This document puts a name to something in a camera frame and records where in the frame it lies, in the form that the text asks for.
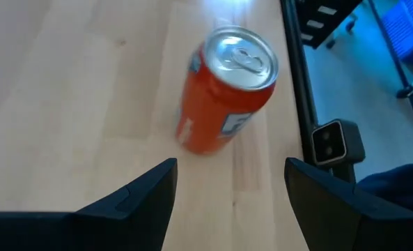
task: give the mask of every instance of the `wood grain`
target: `wood grain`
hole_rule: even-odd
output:
[[[77,210],[176,157],[164,250],[306,250],[283,181],[301,148],[277,0],[19,1],[4,25],[25,32],[0,35],[24,43],[0,58],[0,210]],[[267,39],[279,80],[228,146],[198,156],[174,139],[176,110],[190,54],[228,23]]]

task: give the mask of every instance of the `can label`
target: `can label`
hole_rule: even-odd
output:
[[[221,127],[221,134],[225,137],[234,136],[249,121],[253,113],[228,114]]]
[[[178,142],[184,144],[192,134],[192,124],[194,122],[190,118],[186,118],[185,122],[181,127],[180,134],[178,135]]]

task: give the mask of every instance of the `floor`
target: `floor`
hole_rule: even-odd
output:
[[[331,50],[304,49],[319,123],[340,118],[359,126],[366,149],[366,159],[355,165],[361,180],[413,163],[413,111],[408,100],[394,97],[402,84],[369,6],[355,13],[354,33],[345,32],[346,20]]]

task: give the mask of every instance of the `black metal rail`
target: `black metal rail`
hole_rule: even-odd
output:
[[[288,57],[290,60],[290,71],[295,91],[297,117],[302,141],[302,154],[304,162],[315,165],[313,160],[313,147],[311,133],[318,126],[313,94],[309,79],[302,45],[301,32],[297,19],[295,0],[280,0],[283,24],[285,26]],[[347,182],[354,183],[353,165],[337,167],[333,175]]]

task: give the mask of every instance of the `blue fabric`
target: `blue fabric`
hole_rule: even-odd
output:
[[[413,164],[367,176],[358,187],[413,211]]]

